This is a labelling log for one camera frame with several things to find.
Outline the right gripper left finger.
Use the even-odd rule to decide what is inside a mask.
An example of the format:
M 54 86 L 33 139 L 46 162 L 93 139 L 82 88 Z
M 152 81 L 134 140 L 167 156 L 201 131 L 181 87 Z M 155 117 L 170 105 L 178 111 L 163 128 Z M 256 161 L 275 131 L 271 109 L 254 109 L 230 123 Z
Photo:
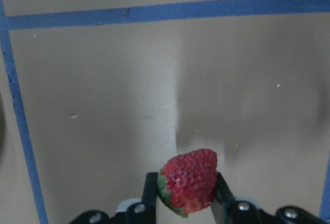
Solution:
M 142 194 L 142 203 L 145 205 L 144 223 L 156 223 L 156 201 L 158 196 L 158 173 L 147 173 Z

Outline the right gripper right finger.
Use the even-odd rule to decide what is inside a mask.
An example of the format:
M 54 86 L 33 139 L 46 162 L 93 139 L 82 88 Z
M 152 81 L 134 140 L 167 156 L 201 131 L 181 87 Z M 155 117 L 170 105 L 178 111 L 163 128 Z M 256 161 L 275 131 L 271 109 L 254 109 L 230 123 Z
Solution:
M 211 204 L 211 211 L 217 224 L 231 223 L 229 209 L 233 202 L 235 202 L 235 197 L 221 173 L 217 172 L 214 200 Z

